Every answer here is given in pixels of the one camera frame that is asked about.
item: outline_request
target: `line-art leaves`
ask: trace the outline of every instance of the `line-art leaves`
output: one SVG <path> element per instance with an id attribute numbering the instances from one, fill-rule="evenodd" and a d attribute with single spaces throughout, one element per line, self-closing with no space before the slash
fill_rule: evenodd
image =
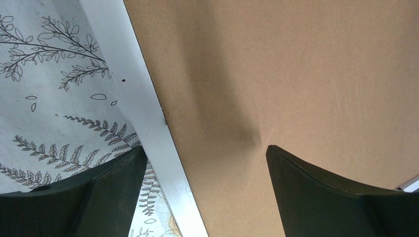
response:
<path id="1" fill-rule="evenodd" d="M 94 94 L 90 97 L 93 100 L 106 100 L 106 95 L 104 94 Z"/>
<path id="2" fill-rule="evenodd" d="M 33 103 L 32 105 L 31 105 L 31 111 L 33 112 L 33 111 L 35 111 L 35 109 L 37 108 L 37 104 L 36 103 Z"/>
<path id="3" fill-rule="evenodd" d="M 36 97 L 35 95 L 31 95 L 31 96 L 26 96 L 25 99 L 27 99 L 27 100 L 36 100 L 36 99 L 38 99 L 38 97 Z"/>
<path id="4" fill-rule="evenodd" d="M 112 153 L 108 153 L 108 154 L 102 156 L 93 167 L 96 167 L 98 165 L 101 165 L 101 164 L 105 163 L 105 161 L 109 158 L 110 155 L 112 155 Z"/>
<path id="5" fill-rule="evenodd" d="M 72 171 L 76 171 L 79 170 L 80 168 L 82 168 L 82 171 L 84 170 L 88 170 L 90 169 L 90 164 L 92 163 L 92 161 L 94 160 L 95 155 L 100 151 L 100 150 L 94 150 L 92 151 L 85 159 L 85 161 L 83 162 L 83 164 L 80 164 L 80 154 L 82 152 L 83 149 L 83 145 L 78 146 L 73 154 L 71 155 L 70 161 L 67 161 L 67 153 L 68 153 L 68 147 L 69 144 L 64 145 L 61 150 L 60 150 L 60 155 L 58 156 L 57 154 L 57 148 L 55 144 L 52 144 L 51 147 L 49 148 L 49 153 L 47 154 L 45 151 L 45 144 L 41 144 L 38 147 L 37 150 L 37 146 L 35 145 L 34 142 L 28 142 L 26 139 L 23 139 L 22 137 L 16 135 L 15 139 L 13 140 L 13 142 L 17 142 L 17 146 L 18 147 L 22 147 L 22 151 L 31 151 L 32 153 L 30 154 L 31 156 L 39 156 L 38 160 L 44 160 L 46 158 L 48 158 L 48 164 L 53 164 L 56 162 L 59 162 L 56 166 L 55 169 L 60 169 L 60 168 L 64 168 L 68 165 L 70 165 L 70 167 L 67 167 L 66 169 L 63 170 L 63 172 L 72 172 Z M 102 164 L 105 162 L 105 160 L 107 159 L 107 157 L 109 157 L 111 155 L 107 154 L 104 157 L 102 157 L 98 163 Z"/>
<path id="6" fill-rule="evenodd" d="M 56 63 L 60 59 L 74 58 L 76 56 L 90 59 L 90 65 L 86 68 L 76 65 L 72 66 L 70 73 L 61 72 L 64 75 L 61 86 L 65 91 L 69 90 L 69 83 L 73 82 L 77 86 L 82 83 L 82 79 L 90 75 L 100 74 L 103 78 L 112 75 L 108 66 L 102 58 L 95 53 L 99 49 L 99 45 L 93 40 L 90 34 L 86 35 L 85 43 L 80 40 L 79 25 L 71 26 L 69 21 L 61 22 L 52 19 L 50 16 L 42 17 L 42 28 L 46 32 L 40 33 L 37 37 L 38 42 L 33 42 L 33 36 L 24 36 L 12 21 L 13 16 L 0 17 L 0 43 L 10 44 L 10 62 L 0 63 L 0 73 L 5 73 L 6 78 L 13 81 L 20 81 L 23 76 L 23 69 L 26 63 L 35 65 L 47 61 L 54 60 Z M 65 47 L 55 47 L 49 44 L 50 40 L 59 40 L 67 44 Z M 30 50 L 25 51 L 19 49 L 19 46 L 30 46 Z"/>
<path id="7" fill-rule="evenodd" d="M 154 231 L 150 231 L 149 229 L 147 229 L 145 232 L 143 232 L 143 228 L 141 227 L 140 232 L 137 236 L 134 236 L 134 229 L 132 229 L 130 234 L 129 234 L 129 237 L 149 237 L 148 235 L 150 235 L 153 232 Z"/>
<path id="8" fill-rule="evenodd" d="M 155 223 L 157 220 L 156 219 L 148 219 L 146 221 L 144 221 L 145 224 L 153 224 Z"/>
<path id="9" fill-rule="evenodd" d="M 48 174 L 48 172 L 45 173 L 45 175 L 42 175 L 40 171 L 34 175 L 34 173 L 30 170 L 27 170 L 27 172 L 19 169 L 10 169 L 8 167 L 3 166 L 0 163 L 0 172 L 2 174 L 5 174 L 10 179 L 16 180 L 18 183 L 22 183 L 24 186 L 31 186 L 29 189 L 35 189 L 43 185 L 48 185 L 51 183 L 51 175 Z M 61 175 L 58 174 L 55 178 L 55 181 L 60 181 Z"/>
<path id="10" fill-rule="evenodd" d="M 73 153 L 73 155 L 71 156 L 71 163 L 74 163 L 74 164 L 79 164 L 79 157 L 80 157 L 80 153 L 82 152 L 82 148 L 83 148 L 83 145 L 81 145 L 81 146 L 78 146 L 75 150 L 74 150 L 74 153 Z"/>
<path id="11" fill-rule="evenodd" d="M 154 213 L 155 198 L 158 196 L 163 197 L 163 191 L 160 188 L 159 181 L 157 180 L 154 170 L 150 162 L 147 162 L 147 168 L 144 174 L 143 184 L 141 186 L 139 207 L 144 207 L 144 215 L 151 216 Z"/>
<path id="12" fill-rule="evenodd" d="M 92 151 L 87 157 L 86 160 L 83 162 L 83 165 L 89 166 L 94 158 L 94 156 L 98 153 L 99 150 Z"/>
<path id="13" fill-rule="evenodd" d="M 80 117 L 73 117 L 73 116 L 64 116 L 66 119 L 70 119 L 71 121 L 77 121 L 78 123 L 81 123 L 82 125 L 89 125 L 90 129 L 94 128 L 94 131 L 100 132 L 100 137 L 105 137 L 105 141 L 108 142 L 108 146 L 112 146 L 115 144 L 118 144 L 120 142 L 123 142 L 124 144 L 119 145 L 112 149 L 112 152 L 117 151 L 124 151 L 126 149 L 134 148 L 137 146 L 140 146 L 141 143 L 139 140 L 134 142 L 132 145 L 129 144 L 129 142 L 135 138 L 137 138 L 137 133 L 131 133 L 127 136 L 125 136 L 127 125 L 124 123 L 122 128 L 118 131 L 118 124 L 116 122 L 113 123 L 112 128 L 109 130 L 109 124 L 106 120 L 101 123 L 99 120 L 93 121 L 91 119 L 85 119 Z M 114 157 L 117 157 L 124 152 L 120 152 L 114 155 Z"/>

